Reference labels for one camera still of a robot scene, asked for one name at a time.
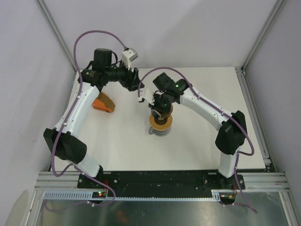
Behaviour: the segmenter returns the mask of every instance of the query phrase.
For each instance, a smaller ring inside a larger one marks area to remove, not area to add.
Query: orange sponge
[[[100,93],[95,101],[92,103],[92,106],[96,110],[113,113],[115,110],[114,102],[104,93]]]

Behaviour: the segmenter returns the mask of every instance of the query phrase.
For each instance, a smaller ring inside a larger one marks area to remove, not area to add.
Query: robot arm
[[[162,117],[162,115],[167,117],[170,115],[167,113],[171,112],[171,104],[174,102],[190,108],[205,118],[218,131],[215,141],[216,146],[221,151],[220,166],[218,171],[226,178],[231,177],[234,172],[237,151],[245,140],[245,136],[242,134],[240,129],[231,120],[217,112],[214,108],[203,101],[200,101],[193,94],[184,79],[174,82],[165,73],[162,73],[153,81],[153,83],[161,92],[161,94],[155,93],[153,94],[152,98],[150,98],[150,91],[143,89],[139,101],[141,102],[146,100],[149,102],[152,115],[156,118],[157,122],[158,120],[163,122],[165,118]],[[201,95],[200,92],[198,92],[195,88],[193,89],[200,97],[203,97],[214,106],[222,109],[216,103]],[[231,112],[227,110],[224,110],[223,112],[231,115]],[[244,114],[240,111],[237,111],[236,113],[232,113],[232,117],[239,122],[239,124],[246,131]]]
[[[193,88],[196,93],[198,93],[201,97],[211,102],[218,108],[221,108],[216,103],[212,102],[202,94],[200,94],[196,88]],[[221,115],[221,113],[217,112],[211,106],[205,104],[204,102],[197,99],[197,97],[192,93],[191,89],[186,89],[184,94],[180,96],[180,104],[190,108],[195,111],[197,114],[206,119],[217,131],[222,127],[222,123],[227,121],[228,119]],[[231,115],[231,112],[224,110],[225,113]],[[224,177],[229,178],[233,175],[233,170],[235,166],[235,161],[237,157],[237,150],[235,150],[234,154],[225,154],[221,152],[220,158],[220,166],[218,171]]]
[[[73,103],[76,98],[79,99],[67,123],[64,123],[64,120],[72,104],[68,106],[55,128],[46,129],[44,132],[46,143],[52,151],[58,131],[64,124],[55,155],[62,160],[75,164],[81,171],[98,180],[102,180],[103,168],[87,154],[87,146],[78,140],[81,125],[92,103],[108,82],[119,81],[129,91],[137,90],[140,82],[138,69],[130,68],[131,61],[137,58],[137,53],[133,49],[126,49],[122,52],[122,61],[118,67],[116,64],[111,64],[111,55],[112,51],[109,49],[95,50],[92,70],[84,69],[81,72],[83,78],[82,91],[80,94],[75,92],[70,102]]]

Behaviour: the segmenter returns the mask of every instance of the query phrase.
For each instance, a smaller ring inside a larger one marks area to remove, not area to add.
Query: metal plate
[[[42,209],[38,226],[287,226],[278,193],[247,193],[258,214],[240,206],[222,207],[218,202],[116,201],[104,207],[81,204],[66,211]],[[236,202],[242,202],[238,194]],[[60,209],[77,201],[48,201]]]

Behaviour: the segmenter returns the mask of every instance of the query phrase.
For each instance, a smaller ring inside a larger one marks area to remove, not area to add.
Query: gray wall
[[[73,71],[35,1],[0,2],[0,225],[20,225],[50,152],[43,140],[69,97]]]
[[[272,157],[301,211],[301,1],[288,0],[247,69]]]
[[[45,0],[70,50],[85,31],[111,31],[137,50],[135,66],[145,68],[242,65],[275,2]],[[84,37],[78,46],[80,67],[86,67],[95,48],[122,50],[107,35]]]

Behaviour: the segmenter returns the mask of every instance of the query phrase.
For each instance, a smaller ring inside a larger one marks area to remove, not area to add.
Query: white table
[[[265,168],[250,115],[233,67],[177,68],[203,95],[225,109],[245,114],[248,134],[255,147],[252,157],[240,156],[239,169]],[[150,69],[140,69],[142,78]],[[156,90],[152,80],[165,72],[174,81],[180,76],[169,70],[150,74],[144,84]],[[79,139],[87,152],[105,171],[114,170],[209,170],[217,169],[220,151],[215,146],[217,131],[194,111],[177,103],[171,132],[165,137],[149,135],[150,109],[138,103],[137,92],[128,92],[118,82],[104,87],[115,103],[113,113],[91,107],[80,131]],[[247,141],[241,150],[250,152]],[[55,158],[56,170],[63,170],[65,161]]]

